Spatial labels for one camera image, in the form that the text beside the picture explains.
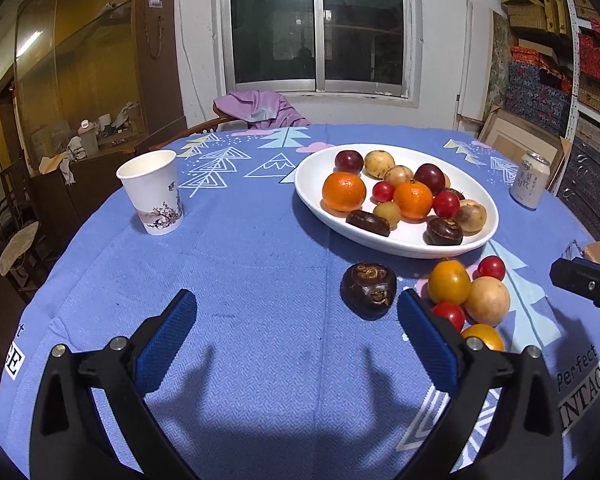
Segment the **white plate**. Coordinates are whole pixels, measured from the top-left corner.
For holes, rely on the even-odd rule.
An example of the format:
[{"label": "white plate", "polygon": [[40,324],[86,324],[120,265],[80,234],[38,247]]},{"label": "white plate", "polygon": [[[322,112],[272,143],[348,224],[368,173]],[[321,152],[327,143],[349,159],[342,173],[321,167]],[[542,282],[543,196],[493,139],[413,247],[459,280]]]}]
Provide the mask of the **white plate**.
[{"label": "white plate", "polygon": [[[431,246],[424,242],[423,234],[427,228],[426,222],[413,224],[401,221],[398,227],[389,234],[388,238],[347,224],[345,218],[334,216],[320,205],[322,201],[322,184],[329,174],[334,171],[334,160],[341,150],[356,150],[362,156],[373,150],[385,150],[393,155],[396,164],[407,166],[411,171],[416,171],[426,162],[435,164],[448,175],[451,187],[462,192],[465,198],[475,200],[484,206],[487,210],[486,225],[477,235],[465,236],[461,245],[446,247]],[[371,202],[371,190],[378,181],[366,176],[364,173],[361,173],[360,177],[366,185],[366,200],[362,205],[362,209],[372,212],[375,205]],[[300,199],[322,222],[349,240],[383,253],[427,260],[459,256],[482,247],[493,237],[498,228],[498,209],[489,193],[474,179],[444,160],[426,153],[398,148],[397,146],[347,144],[321,150],[309,155],[298,165],[295,184]]]}]

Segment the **table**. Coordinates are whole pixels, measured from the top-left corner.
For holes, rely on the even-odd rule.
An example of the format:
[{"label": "table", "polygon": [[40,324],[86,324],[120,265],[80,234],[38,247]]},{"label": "table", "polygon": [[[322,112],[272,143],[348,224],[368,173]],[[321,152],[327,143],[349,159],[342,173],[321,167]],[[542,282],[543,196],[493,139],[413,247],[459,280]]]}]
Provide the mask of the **table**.
[{"label": "table", "polygon": [[[392,478],[447,399],[432,387],[395,308],[361,320],[338,286],[347,267],[366,260],[394,269],[400,289],[420,288],[434,262],[361,247],[295,195],[293,170],[308,153],[351,142],[429,153],[491,193],[500,227],[460,259],[471,269],[486,254],[506,262],[512,307],[500,330],[507,348],[543,350],[563,399],[570,470],[600,425],[600,311],[554,288],[548,271],[573,239],[584,246],[589,235],[548,193],[535,212],[515,203],[515,165],[471,137],[370,125],[174,142],[186,216],[164,237],[147,235],[124,190],[114,193],[72,240],[14,337],[0,386],[0,444],[15,463],[28,472],[32,410],[52,346],[102,348],[188,288],[198,321],[146,403],[203,479]],[[95,397],[118,456],[137,467],[101,391]],[[475,457],[496,400],[491,392],[459,465]]]}]

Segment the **aluminum window frame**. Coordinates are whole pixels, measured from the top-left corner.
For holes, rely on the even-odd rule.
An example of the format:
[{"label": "aluminum window frame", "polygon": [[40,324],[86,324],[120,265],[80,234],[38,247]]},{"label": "aluminum window frame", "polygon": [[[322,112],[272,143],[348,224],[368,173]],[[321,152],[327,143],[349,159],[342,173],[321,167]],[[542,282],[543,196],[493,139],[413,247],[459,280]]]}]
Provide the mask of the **aluminum window frame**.
[{"label": "aluminum window frame", "polygon": [[236,83],[231,0],[220,0],[219,27],[222,38],[226,91],[271,90],[275,92],[318,92],[357,94],[401,98],[417,107],[422,73],[422,0],[402,0],[402,84],[369,81],[333,80],[325,78],[324,0],[314,0],[315,79],[266,80]]}]

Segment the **white wire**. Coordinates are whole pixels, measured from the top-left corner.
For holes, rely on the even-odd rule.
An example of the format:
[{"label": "white wire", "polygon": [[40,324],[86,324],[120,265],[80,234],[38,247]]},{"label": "white wire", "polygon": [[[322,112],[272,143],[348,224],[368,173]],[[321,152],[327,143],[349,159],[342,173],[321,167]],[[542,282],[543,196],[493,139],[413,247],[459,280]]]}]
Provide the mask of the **white wire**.
[{"label": "white wire", "polygon": [[191,62],[189,60],[189,54],[187,53],[187,47],[184,43],[184,28],[182,27],[182,5],[180,4],[180,0],[178,2],[178,14],[180,15],[180,43],[182,44],[182,49],[184,51],[184,57],[187,59],[187,66],[189,67],[189,75],[191,76],[191,86],[193,86],[193,91],[196,94],[196,99],[198,101],[198,106],[200,107],[200,112],[202,113],[202,117],[205,122],[208,120],[206,118],[205,109],[202,106],[202,101],[200,100],[200,95],[198,94],[198,89],[196,88],[196,82],[193,78],[193,70],[191,68]]}]

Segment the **orange tomato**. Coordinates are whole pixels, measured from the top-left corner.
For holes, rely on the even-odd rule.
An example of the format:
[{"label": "orange tomato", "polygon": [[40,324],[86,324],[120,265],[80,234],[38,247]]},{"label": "orange tomato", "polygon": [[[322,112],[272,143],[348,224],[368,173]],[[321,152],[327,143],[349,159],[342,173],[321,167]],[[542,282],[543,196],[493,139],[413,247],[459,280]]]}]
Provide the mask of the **orange tomato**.
[{"label": "orange tomato", "polygon": [[427,289],[435,304],[450,301],[461,305],[471,292],[471,279],[460,262],[444,260],[431,271]]},{"label": "orange tomato", "polygon": [[493,326],[489,325],[473,325],[469,328],[462,330],[462,337],[469,339],[470,337],[477,337],[491,350],[497,352],[504,352],[504,343],[498,331]]},{"label": "orange tomato", "polygon": [[353,173],[336,171],[331,173],[322,185],[322,199],[325,205],[336,211],[348,213],[360,209],[365,198],[365,183]]},{"label": "orange tomato", "polygon": [[424,220],[431,211],[433,195],[423,183],[408,180],[395,188],[394,202],[397,203],[400,213],[405,218]]}]

